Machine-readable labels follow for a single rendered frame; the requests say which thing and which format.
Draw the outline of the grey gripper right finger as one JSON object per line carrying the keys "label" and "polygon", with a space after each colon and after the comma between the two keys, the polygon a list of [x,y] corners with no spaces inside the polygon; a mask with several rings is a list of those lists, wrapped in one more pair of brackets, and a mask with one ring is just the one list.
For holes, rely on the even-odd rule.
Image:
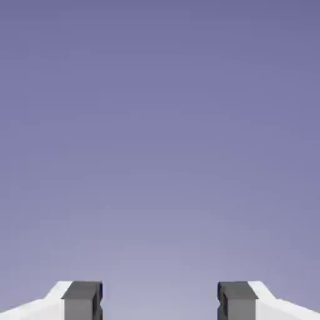
{"label": "grey gripper right finger", "polygon": [[320,320],[320,312],[276,298],[261,281],[219,281],[217,320]]}

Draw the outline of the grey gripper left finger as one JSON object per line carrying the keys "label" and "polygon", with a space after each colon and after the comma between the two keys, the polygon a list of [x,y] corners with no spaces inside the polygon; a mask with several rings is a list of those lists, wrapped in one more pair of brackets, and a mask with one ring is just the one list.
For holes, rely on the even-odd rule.
{"label": "grey gripper left finger", "polygon": [[0,320],[103,320],[101,281],[58,281],[41,299],[0,312]]}

